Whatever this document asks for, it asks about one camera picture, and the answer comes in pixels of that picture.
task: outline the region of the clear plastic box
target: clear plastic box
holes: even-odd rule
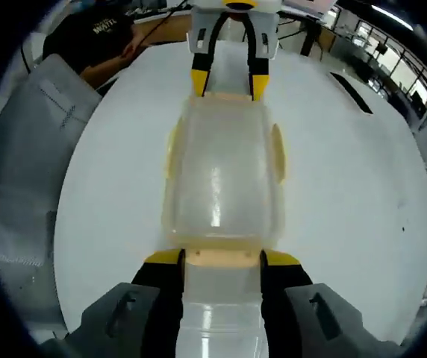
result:
[[[260,101],[190,98],[171,133],[163,228],[183,248],[272,248],[284,226],[281,134]]]

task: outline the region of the white table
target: white table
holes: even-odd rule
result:
[[[243,44],[219,43],[215,63],[225,62],[222,52],[246,59]],[[113,85],[75,149],[54,238],[70,331],[88,305],[168,246],[160,229],[163,166],[191,91],[191,63],[185,43],[150,48]],[[277,249],[357,307],[376,337],[401,342],[427,281],[427,176],[411,132],[387,102],[350,79],[374,112],[362,114],[306,57],[278,50],[270,73],[265,102],[288,164]]]

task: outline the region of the white tabletop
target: white tabletop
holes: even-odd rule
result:
[[[216,59],[227,51],[246,60],[244,44],[220,42]],[[148,49],[107,93],[75,149],[54,238],[70,331],[87,306],[168,246],[160,228],[166,143],[191,91],[191,63],[186,43]],[[265,103],[288,164],[277,249],[358,308],[377,338],[401,342],[427,281],[427,176],[411,132],[350,78],[374,112],[364,115],[306,57],[278,50],[270,74]]]

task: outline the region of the person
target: person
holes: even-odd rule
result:
[[[120,7],[96,0],[92,7],[68,15],[46,37],[43,59],[58,54],[96,89],[131,64],[142,51],[143,38]]]

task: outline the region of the black t-shirt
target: black t-shirt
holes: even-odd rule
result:
[[[133,22],[120,8],[95,5],[66,17],[46,37],[43,58],[59,54],[77,73],[119,56],[132,40]]]

